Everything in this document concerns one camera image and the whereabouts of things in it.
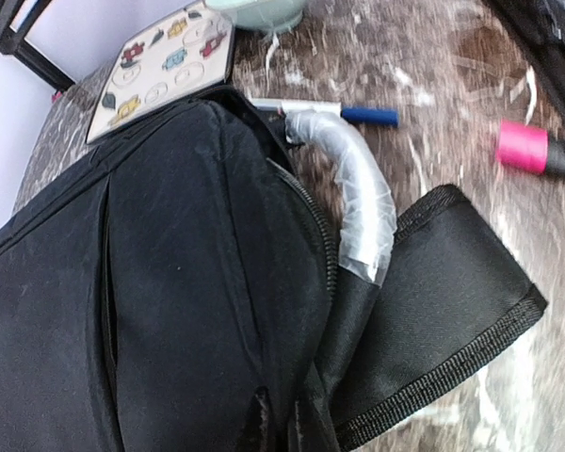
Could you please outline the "black student backpack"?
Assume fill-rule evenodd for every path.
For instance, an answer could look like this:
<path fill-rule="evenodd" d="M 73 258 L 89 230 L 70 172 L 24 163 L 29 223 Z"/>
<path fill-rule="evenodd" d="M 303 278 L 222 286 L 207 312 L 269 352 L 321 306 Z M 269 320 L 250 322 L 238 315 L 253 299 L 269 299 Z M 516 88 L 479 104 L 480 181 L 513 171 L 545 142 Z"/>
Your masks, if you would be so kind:
<path fill-rule="evenodd" d="M 456 186 L 398 215 L 347 122 L 215 89 L 0 230 L 0 451 L 351 451 L 546 305 Z"/>

